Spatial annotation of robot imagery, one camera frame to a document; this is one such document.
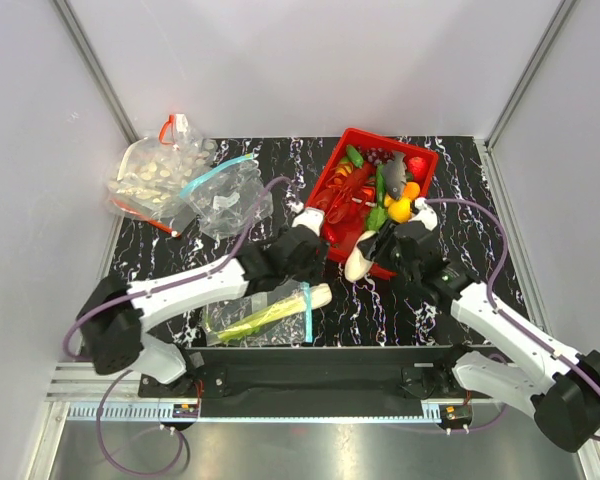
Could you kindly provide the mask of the white toy radish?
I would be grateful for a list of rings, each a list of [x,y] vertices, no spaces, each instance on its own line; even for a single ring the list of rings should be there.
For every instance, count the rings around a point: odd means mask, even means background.
[[[373,238],[377,235],[375,231],[364,232],[356,241],[351,253],[349,254],[344,267],[345,279],[350,283],[355,283],[369,273],[373,263],[367,260],[358,245],[360,242]]]

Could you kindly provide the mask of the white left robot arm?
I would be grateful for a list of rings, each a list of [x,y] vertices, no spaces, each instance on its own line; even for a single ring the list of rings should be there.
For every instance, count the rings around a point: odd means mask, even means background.
[[[327,251],[319,234],[297,225],[273,239],[238,241],[229,254],[179,274],[136,283],[107,276],[76,318],[85,359],[101,376],[132,370],[156,379],[173,395],[186,395],[196,382],[190,360],[151,330],[187,311],[270,292],[288,280],[315,283]]]

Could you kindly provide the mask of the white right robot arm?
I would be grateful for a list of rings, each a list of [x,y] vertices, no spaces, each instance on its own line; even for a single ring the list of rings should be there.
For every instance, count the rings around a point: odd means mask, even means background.
[[[600,352],[580,353],[489,294],[472,271],[443,256],[436,232],[421,221],[387,222],[357,247],[364,259],[404,280],[409,294],[470,327],[512,362],[458,347],[454,359],[434,371],[437,390],[450,397],[471,390],[513,407],[566,452],[597,439]]]

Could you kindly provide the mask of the red zipper clear bag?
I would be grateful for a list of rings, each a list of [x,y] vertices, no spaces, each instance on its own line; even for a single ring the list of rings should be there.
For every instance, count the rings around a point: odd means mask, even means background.
[[[179,237],[194,219],[181,198],[190,182],[211,170],[217,142],[204,137],[185,114],[176,113],[155,136],[131,144],[105,182],[114,213]]]

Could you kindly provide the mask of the yellow toy lemon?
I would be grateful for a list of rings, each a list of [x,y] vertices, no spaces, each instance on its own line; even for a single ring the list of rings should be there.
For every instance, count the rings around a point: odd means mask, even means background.
[[[402,197],[399,200],[394,200],[391,196],[386,195],[384,207],[388,217],[397,223],[408,222],[412,216],[411,199],[409,197]]]

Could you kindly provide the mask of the red toy chili pepper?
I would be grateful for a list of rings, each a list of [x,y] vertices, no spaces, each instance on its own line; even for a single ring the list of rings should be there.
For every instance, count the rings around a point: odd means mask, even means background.
[[[339,236],[330,225],[324,226],[324,237],[331,245],[339,243]]]

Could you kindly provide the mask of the green toy bell pepper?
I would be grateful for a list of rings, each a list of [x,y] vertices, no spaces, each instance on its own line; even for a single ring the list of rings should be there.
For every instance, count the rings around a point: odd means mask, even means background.
[[[387,210],[382,206],[373,207],[365,220],[367,231],[378,232],[388,219]]]

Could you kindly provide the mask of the orange toy fruit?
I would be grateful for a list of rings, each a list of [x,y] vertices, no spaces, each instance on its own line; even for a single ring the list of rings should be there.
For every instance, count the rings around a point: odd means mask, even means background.
[[[417,182],[408,182],[403,190],[403,197],[410,201],[416,200],[420,196],[421,188]]]

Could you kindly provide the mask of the red toy lobster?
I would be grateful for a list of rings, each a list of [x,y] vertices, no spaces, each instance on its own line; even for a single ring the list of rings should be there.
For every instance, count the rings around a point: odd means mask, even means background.
[[[351,161],[339,162],[311,205],[325,213],[327,223],[341,222],[348,215],[352,198],[374,172],[375,167],[368,162],[360,167]]]

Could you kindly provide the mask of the red plastic bin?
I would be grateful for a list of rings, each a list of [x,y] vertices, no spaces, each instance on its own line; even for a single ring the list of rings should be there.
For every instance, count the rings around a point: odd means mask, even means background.
[[[429,171],[427,178],[423,183],[418,183],[421,188],[420,196],[425,197],[428,193],[429,186],[432,182],[435,169],[438,163],[438,154],[432,150],[428,150],[423,147],[400,142],[389,137],[380,136],[370,132],[366,132],[356,128],[349,128],[345,130],[339,142],[337,143],[335,150],[331,154],[319,180],[313,187],[309,196],[308,205],[317,196],[317,194],[324,188],[326,180],[334,171],[335,167],[339,162],[350,161],[346,155],[346,146],[353,145],[361,154],[364,149],[371,147],[381,147],[387,150],[399,151],[405,154],[404,163],[407,171],[407,183],[415,182],[412,174],[408,171],[407,161],[412,157],[425,158],[429,163]],[[336,263],[343,264],[347,260],[347,257],[351,253],[359,236],[366,231],[365,220],[369,211],[376,206],[384,207],[385,196],[388,195],[385,190],[382,189],[383,180],[376,174],[377,167],[380,165],[373,165],[375,172],[371,174],[364,187],[354,195],[350,204],[350,209],[347,217],[337,224],[329,224],[324,220],[321,235],[324,237],[324,226],[330,225],[339,236],[339,243],[337,245],[331,245],[328,253],[328,258]]]

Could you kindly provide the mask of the grey toy fish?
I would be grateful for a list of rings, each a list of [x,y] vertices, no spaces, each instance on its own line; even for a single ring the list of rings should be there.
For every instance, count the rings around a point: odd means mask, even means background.
[[[407,183],[405,154],[399,151],[392,152],[393,157],[387,160],[382,169],[386,193],[393,200],[400,200]]]

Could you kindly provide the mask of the red toy apple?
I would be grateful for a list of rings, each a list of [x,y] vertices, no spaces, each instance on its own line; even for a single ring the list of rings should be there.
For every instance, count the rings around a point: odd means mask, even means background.
[[[412,157],[407,161],[407,168],[415,182],[423,183],[428,175],[429,163],[425,158]]]

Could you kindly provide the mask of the purple toy grapes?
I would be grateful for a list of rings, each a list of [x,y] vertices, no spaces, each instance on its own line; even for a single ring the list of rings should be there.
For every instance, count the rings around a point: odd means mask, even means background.
[[[385,164],[394,159],[393,152],[381,147],[371,147],[363,150],[362,155],[366,161],[373,165]]]

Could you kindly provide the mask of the green toy cucumber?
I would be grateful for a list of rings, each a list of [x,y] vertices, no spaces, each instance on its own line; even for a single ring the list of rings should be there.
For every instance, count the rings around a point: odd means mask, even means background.
[[[353,145],[346,146],[346,155],[347,155],[348,159],[350,160],[350,162],[356,168],[363,167],[363,165],[365,163],[365,158]]]

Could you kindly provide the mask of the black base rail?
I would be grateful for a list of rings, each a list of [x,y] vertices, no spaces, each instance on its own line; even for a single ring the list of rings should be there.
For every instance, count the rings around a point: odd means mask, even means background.
[[[141,377],[143,398],[190,398],[194,382],[202,397],[223,398],[256,391],[382,391],[406,393],[423,378],[425,386],[445,394],[459,389],[451,378],[452,364],[464,354],[485,356],[488,346],[410,347],[263,347],[195,348],[185,352],[193,371],[163,385],[155,376]]]

